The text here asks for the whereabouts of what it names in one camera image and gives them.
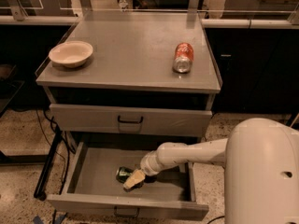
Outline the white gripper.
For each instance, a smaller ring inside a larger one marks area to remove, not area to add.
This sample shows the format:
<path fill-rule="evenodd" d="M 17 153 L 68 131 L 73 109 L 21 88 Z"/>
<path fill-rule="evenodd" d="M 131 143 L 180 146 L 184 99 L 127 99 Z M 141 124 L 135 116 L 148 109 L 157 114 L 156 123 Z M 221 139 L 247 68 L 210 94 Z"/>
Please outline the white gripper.
<path fill-rule="evenodd" d="M 151 151 L 146 154 L 141 162 L 140 169 L 136 169 L 132 174 L 126 179 L 123 184 L 125 189 L 131 189 L 135 185 L 143 182 L 147 176 L 154 176 L 162 171 L 162 165 L 158 159 L 157 152 Z"/>

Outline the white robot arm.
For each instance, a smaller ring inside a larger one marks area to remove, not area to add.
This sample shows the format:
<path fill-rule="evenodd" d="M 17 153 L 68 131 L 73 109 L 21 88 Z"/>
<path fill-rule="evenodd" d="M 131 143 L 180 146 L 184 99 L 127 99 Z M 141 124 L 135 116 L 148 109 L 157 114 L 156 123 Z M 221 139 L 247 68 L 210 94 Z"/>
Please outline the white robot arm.
<path fill-rule="evenodd" d="M 299 132 L 271 119 L 247 119 L 225 139 L 166 142 L 148 153 L 123 186 L 187 162 L 224 168 L 225 224 L 299 224 Z"/>

